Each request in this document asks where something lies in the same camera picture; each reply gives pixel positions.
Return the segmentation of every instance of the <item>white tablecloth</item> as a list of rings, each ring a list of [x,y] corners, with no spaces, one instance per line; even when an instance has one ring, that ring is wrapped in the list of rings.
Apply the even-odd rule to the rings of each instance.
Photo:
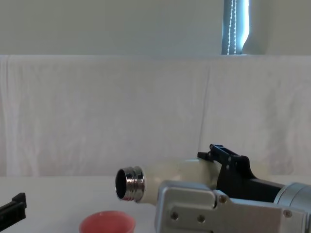
[[[274,182],[311,184],[310,177],[274,176]],[[155,207],[119,201],[114,177],[0,178],[0,204],[25,192],[27,218],[5,233],[77,233],[88,215],[105,210],[125,211],[136,219],[135,233],[154,233]]]

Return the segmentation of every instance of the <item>pink cup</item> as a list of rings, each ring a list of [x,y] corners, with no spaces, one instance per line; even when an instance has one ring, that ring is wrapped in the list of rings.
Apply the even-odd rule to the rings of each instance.
[[[133,233],[135,219],[122,211],[103,211],[88,216],[80,233]]]

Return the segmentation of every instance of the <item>white fabric backdrop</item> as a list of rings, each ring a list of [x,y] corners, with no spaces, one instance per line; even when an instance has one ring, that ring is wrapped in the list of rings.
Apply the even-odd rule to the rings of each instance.
[[[11,56],[1,70],[7,175],[107,175],[196,155],[206,61]]]
[[[0,64],[1,175],[114,175],[193,158],[210,143],[272,174],[311,174],[311,57],[7,56]]]

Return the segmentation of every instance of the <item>black object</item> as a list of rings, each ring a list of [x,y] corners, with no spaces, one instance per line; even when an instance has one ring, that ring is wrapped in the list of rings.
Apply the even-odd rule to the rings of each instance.
[[[222,165],[217,180],[217,189],[231,198],[274,202],[284,186],[256,178],[251,171],[249,159],[238,155],[222,145],[211,144],[210,152],[199,152],[198,158],[217,161]]]
[[[26,207],[25,193],[19,193],[10,203],[0,207],[0,232],[26,218]]]

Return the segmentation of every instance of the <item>bolt head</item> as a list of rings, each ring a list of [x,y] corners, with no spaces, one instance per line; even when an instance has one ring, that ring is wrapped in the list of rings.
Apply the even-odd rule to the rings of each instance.
[[[226,203],[227,202],[227,197],[223,196],[223,195],[219,196],[219,202],[220,203]]]
[[[284,215],[285,217],[291,217],[291,216],[292,216],[292,212],[291,212],[290,210],[284,210],[284,211],[283,211],[283,215]]]

